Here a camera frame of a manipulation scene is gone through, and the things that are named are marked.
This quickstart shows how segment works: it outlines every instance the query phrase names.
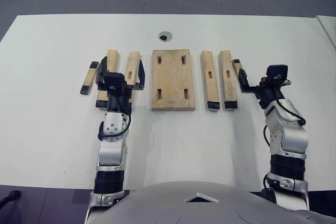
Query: black cable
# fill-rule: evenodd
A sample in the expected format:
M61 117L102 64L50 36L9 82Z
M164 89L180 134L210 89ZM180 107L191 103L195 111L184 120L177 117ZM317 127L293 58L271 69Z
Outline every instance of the black cable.
M264 176L264 179L262 181L262 184L264 185L264 188L267 188L266 187L266 178L267 178L267 174Z
M298 120L298 124L300 124L300 125L305 125L305 124L306 124L306 119L304 119L303 117L299 116L298 114L295 114L294 112L291 112L290 110L286 109L286 108L280 103L279 99L277 99L276 101L277 101L278 105L279 105L283 110L285 110L285 111L288 112L289 114L291 114L291 115L297 117L298 119L300 119L300 120Z
M267 140L267 137L266 137L266 129L267 129L267 125L265 125L265 127L264 127L264 139L265 139L267 145L269 146L269 141Z

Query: silver arm segment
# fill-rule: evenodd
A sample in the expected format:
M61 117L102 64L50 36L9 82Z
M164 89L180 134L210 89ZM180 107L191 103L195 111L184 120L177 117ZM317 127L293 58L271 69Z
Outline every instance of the silver arm segment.
M126 128L128 116L119 112L107 112L103 122L105 135L119 134ZM126 138L128 130L116 137L106 137L101 141L97 158L97 172L123 172L126 166L127 146ZM89 207L85 223L90 223L94 212L105 211L105 207L113 206L119 199L124 197L124 190L115 193L90 193Z
M301 115L287 99L279 100L289 111ZM286 112L277 101L265 109L270 132L271 171L267 182L276 203L290 210L309 210L308 183L304 180L308 134L298 118Z

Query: black cylindrical joint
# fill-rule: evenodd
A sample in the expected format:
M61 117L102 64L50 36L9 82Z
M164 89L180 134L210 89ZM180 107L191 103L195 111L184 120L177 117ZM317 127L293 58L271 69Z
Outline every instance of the black cylindrical joint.
M305 160L295 157L271 155L271 173L297 180L304 180Z
M108 112L126 113L124 108L128 109L130 105L130 97L128 95L109 95L107 102Z
M122 191L124 171L97 172L93 192L95 194L113 194Z

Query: rectangular slot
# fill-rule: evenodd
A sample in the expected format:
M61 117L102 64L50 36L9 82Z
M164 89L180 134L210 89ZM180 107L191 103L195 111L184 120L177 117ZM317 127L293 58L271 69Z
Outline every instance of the rectangular slot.
M161 92L161 89L158 89L158 91L157 91L158 93L158 95L157 95L157 98L158 99L162 99L162 92Z
M184 89L184 99L189 99L188 89Z

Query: wooden board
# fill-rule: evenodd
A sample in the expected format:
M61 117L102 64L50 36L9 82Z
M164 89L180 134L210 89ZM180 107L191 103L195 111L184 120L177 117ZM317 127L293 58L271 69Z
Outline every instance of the wooden board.
M188 49L154 50L152 110L195 110Z
M217 111L221 106L219 103L214 57L210 51L203 51L201 57L206 103L209 110Z
M224 106L227 110L236 109L237 95L233 82L233 70L231 63L231 53L229 50L221 51L219 54L219 68L222 78L222 92L224 98Z
M117 70L117 63L119 59L118 51L108 49L107 53L107 71L115 72ZM105 109L107 108L107 92L103 90L98 91L96 107Z
M80 89L81 94L89 94L90 93L93 80L96 78L96 72L97 72L98 66L99 66L99 62L97 62L97 61L93 61L91 63L90 68L88 70L88 73L85 77L83 86Z

